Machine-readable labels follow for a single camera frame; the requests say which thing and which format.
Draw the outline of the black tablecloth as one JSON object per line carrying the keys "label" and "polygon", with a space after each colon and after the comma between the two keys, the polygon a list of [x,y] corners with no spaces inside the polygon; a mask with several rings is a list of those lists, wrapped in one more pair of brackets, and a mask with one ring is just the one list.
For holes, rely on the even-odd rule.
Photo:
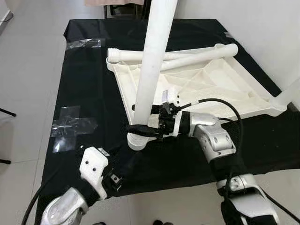
{"label": "black tablecloth", "polygon": [[[62,63],[53,121],[66,106],[78,106],[80,116],[96,120],[97,128],[79,135],[73,150],[54,153],[54,138],[46,150],[43,180],[35,212],[80,178],[81,146],[105,150],[126,150],[127,116],[114,74],[107,69],[107,49],[141,51],[147,21],[131,19],[73,19],[64,31],[66,42],[100,39],[100,47],[67,49]],[[286,111],[272,117],[265,114],[243,120],[242,157],[253,174],[265,174],[300,167],[300,112]],[[117,196],[163,189],[201,186],[214,182],[210,166],[197,141],[190,138],[149,144],[135,163]]]}

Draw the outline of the beige tablecloth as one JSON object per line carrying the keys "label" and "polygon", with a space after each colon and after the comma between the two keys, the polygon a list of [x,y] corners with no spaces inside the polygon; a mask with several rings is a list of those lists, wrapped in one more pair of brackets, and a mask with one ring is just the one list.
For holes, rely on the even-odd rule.
{"label": "beige tablecloth", "polygon": [[85,6],[109,6],[137,4],[143,6],[144,0],[84,0]]}

